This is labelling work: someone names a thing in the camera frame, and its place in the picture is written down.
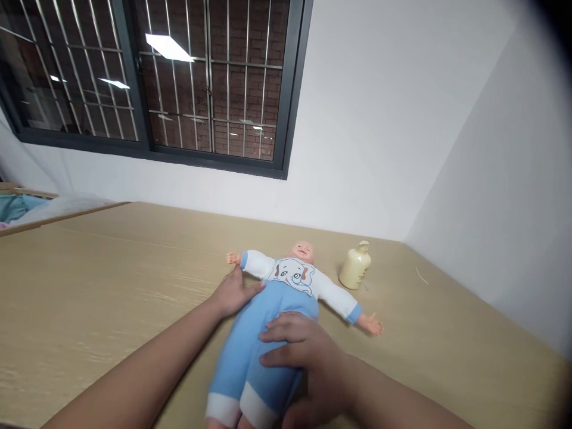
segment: white cuff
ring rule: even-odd
[[[240,409],[255,429],[271,429],[278,419],[278,415],[264,403],[248,382],[240,397]]]
[[[238,400],[220,393],[209,393],[205,417],[212,417],[228,428],[234,428],[240,417]]]

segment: plastic bottle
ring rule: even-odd
[[[340,282],[348,289],[359,289],[365,272],[371,264],[368,255],[369,243],[360,241],[359,246],[347,252],[347,258],[340,272]]]

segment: elephant print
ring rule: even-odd
[[[313,273],[314,267],[312,265],[302,263],[297,259],[286,258],[276,261],[268,280],[285,282],[294,289],[312,296],[310,284]]]

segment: doll head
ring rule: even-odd
[[[306,263],[314,263],[314,248],[307,241],[297,241],[286,254],[286,257],[295,257]]]

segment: table surface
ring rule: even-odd
[[[228,251],[280,257],[308,240],[337,282],[361,239],[145,203],[0,238],[0,422],[39,427],[208,297],[230,270]],[[352,294],[386,332],[368,337],[322,305],[336,342],[477,428],[546,427],[567,361],[406,245],[369,242],[369,290]],[[201,426],[231,323],[186,373],[159,428]],[[331,427],[353,426],[338,418]]]

